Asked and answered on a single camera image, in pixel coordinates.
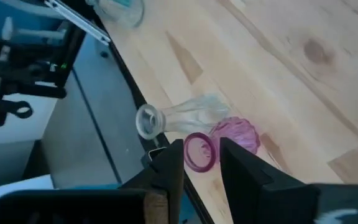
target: wooden table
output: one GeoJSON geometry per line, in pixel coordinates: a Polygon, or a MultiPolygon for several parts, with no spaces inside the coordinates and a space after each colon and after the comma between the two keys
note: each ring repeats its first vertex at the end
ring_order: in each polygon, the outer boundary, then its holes
{"type": "MultiPolygon", "coordinates": [[[[358,0],[145,0],[140,27],[103,23],[151,105],[216,93],[267,162],[358,183],[358,0]]],[[[214,222],[232,223],[219,167],[186,172],[214,222]]]]}

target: wood grain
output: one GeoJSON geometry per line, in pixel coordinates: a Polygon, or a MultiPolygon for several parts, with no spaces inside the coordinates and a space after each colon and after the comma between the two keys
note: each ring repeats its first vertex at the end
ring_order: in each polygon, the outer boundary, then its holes
{"type": "MultiPolygon", "coordinates": [[[[269,164],[304,182],[358,182],[358,0],[148,0],[145,10],[136,29],[103,23],[148,103],[215,93],[254,124],[269,164]]],[[[215,223],[232,223],[219,166],[185,170],[215,223]]]]}

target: light wooden tabletop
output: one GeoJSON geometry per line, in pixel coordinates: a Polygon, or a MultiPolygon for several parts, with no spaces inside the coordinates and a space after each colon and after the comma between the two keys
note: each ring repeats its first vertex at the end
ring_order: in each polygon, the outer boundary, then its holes
{"type": "MultiPolygon", "coordinates": [[[[103,23],[151,105],[216,93],[273,166],[358,183],[358,0],[145,0],[138,28],[103,23]]],[[[219,166],[186,172],[215,223],[232,223],[219,166]]]]}

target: black cable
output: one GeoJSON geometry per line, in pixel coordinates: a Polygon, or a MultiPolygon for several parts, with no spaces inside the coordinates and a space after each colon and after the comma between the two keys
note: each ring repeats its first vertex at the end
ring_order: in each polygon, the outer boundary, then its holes
{"type": "Polygon", "coordinates": [[[98,137],[100,139],[100,142],[101,142],[102,147],[104,149],[104,153],[106,153],[107,160],[110,163],[110,166],[112,168],[112,171],[114,172],[114,175],[116,176],[117,182],[119,184],[122,184],[121,176],[118,173],[116,164],[114,163],[114,161],[112,159],[112,156],[110,154],[109,148],[107,147],[106,141],[103,138],[102,132],[101,132],[101,130],[99,128],[98,122],[96,121],[95,115],[94,115],[94,113],[93,113],[93,111],[91,109],[91,105],[90,105],[90,103],[89,103],[89,101],[88,101],[88,99],[87,99],[87,97],[85,95],[84,89],[83,89],[83,87],[81,85],[80,79],[78,78],[77,72],[75,71],[74,68],[71,71],[73,72],[74,79],[77,82],[78,87],[80,88],[81,96],[85,101],[86,108],[88,109],[88,112],[91,115],[92,122],[93,122],[93,124],[94,124],[94,126],[96,128],[96,133],[97,133],[97,135],[98,135],[98,137]]]}

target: glass object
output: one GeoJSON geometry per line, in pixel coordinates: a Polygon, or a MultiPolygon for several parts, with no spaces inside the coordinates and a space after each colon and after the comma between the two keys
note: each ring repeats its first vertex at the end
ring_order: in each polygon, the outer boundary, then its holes
{"type": "Polygon", "coordinates": [[[217,96],[203,95],[162,110],[143,105],[136,114],[136,128],[148,140],[171,131],[208,134],[228,114],[229,108],[217,96]]]}
{"type": "Polygon", "coordinates": [[[143,0],[86,0],[97,15],[126,27],[137,27],[143,20],[143,0]]]}

